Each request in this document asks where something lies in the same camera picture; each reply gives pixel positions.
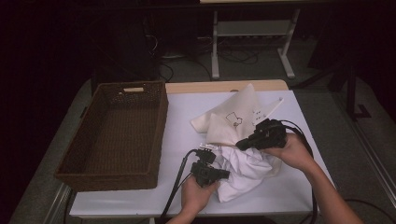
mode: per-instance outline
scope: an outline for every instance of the hand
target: hand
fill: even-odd
[[[181,212],[196,216],[209,202],[212,193],[219,187],[219,182],[201,188],[194,176],[190,176],[181,190]]]
[[[283,148],[270,147],[260,149],[260,151],[276,156],[287,165],[303,172],[308,171],[312,165],[316,164],[300,137],[295,133],[287,134],[287,142]]]

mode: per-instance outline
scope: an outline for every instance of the desk leg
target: desk leg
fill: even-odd
[[[290,41],[291,41],[291,38],[293,37],[294,29],[296,27],[299,14],[300,14],[300,9],[299,8],[295,9],[294,13],[293,13],[293,17],[291,18],[291,21],[290,21],[288,32],[286,34],[285,46],[283,46],[283,49],[277,50],[279,57],[280,57],[280,61],[282,62],[283,67],[285,68],[285,72],[286,72],[286,75],[288,76],[288,78],[295,78],[294,72],[291,69],[291,65],[289,63],[289,59],[286,54],[288,53]]]
[[[219,79],[219,59],[218,59],[218,12],[213,15],[213,50],[212,50],[212,78]]]

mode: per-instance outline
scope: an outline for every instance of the person's right hand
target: person's right hand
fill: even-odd
[[[287,165],[303,172],[316,164],[308,150],[306,150],[300,137],[295,133],[287,134],[287,142],[283,148],[270,147],[260,149],[260,151],[276,156]]]

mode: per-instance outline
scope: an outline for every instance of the white fabric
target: white fabric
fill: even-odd
[[[228,180],[221,180],[219,200],[228,202],[258,186],[265,177],[276,175],[281,160],[255,148],[241,151],[235,144],[253,134],[253,111],[261,108],[253,85],[215,108],[191,120],[198,133],[206,133],[206,142],[223,146],[216,157],[216,168],[230,171]]]

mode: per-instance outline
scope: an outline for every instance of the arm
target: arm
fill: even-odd
[[[201,188],[194,176],[190,176],[182,186],[181,211],[169,220],[168,224],[188,224],[206,207],[212,193],[219,187],[219,182]]]
[[[363,223],[338,194],[296,134],[288,133],[288,141],[283,148],[272,147],[261,151],[279,157],[287,165],[305,174],[326,223]]]

